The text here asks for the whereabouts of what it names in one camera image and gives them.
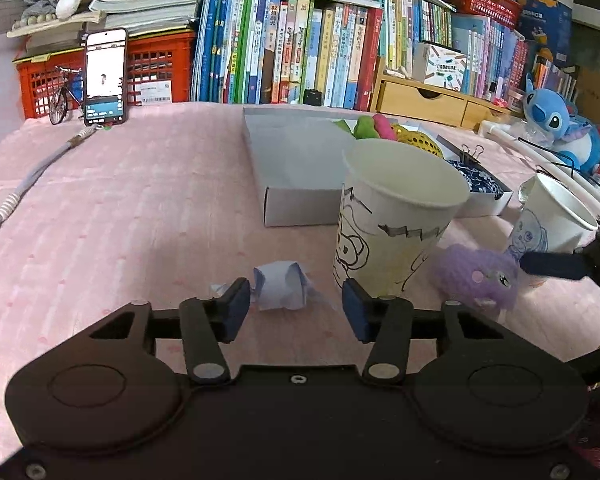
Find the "smartphone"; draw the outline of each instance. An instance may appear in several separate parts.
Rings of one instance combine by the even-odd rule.
[[[84,124],[120,124],[126,119],[124,28],[89,34],[86,39]]]

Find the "white plush limb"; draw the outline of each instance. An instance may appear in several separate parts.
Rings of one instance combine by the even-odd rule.
[[[56,16],[59,20],[66,20],[75,14],[82,0],[58,0]]]

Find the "red plastic basket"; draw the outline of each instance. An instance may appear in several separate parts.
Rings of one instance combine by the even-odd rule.
[[[446,0],[463,14],[489,16],[498,23],[516,28],[522,6],[514,0]]]
[[[171,81],[171,100],[189,100],[191,47],[195,34],[180,32],[153,38],[129,40],[127,47],[126,90],[130,106],[140,105],[136,85],[151,81]],[[32,58],[17,64],[20,74],[22,108],[27,119],[49,113],[49,99],[62,84],[56,66],[74,70],[84,67],[84,51],[75,50],[48,56],[45,60]],[[76,108],[69,100],[69,108]]]

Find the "paper cup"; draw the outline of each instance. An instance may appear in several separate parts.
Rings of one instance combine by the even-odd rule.
[[[373,297],[399,296],[469,198],[469,186],[442,158],[394,140],[357,140],[344,161],[336,283],[355,278]]]
[[[507,239],[506,253],[519,262],[529,251],[572,253],[582,237],[598,228],[595,216],[557,180],[537,174],[520,218]],[[545,278],[532,278],[539,286]]]

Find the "blue stuffed animal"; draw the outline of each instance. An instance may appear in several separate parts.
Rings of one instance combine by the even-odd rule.
[[[600,163],[600,133],[597,128],[576,114],[569,114],[560,94],[547,88],[534,89],[526,76],[526,96],[523,104],[526,121],[533,128],[554,138],[554,152],[565,164],[591,173]]]

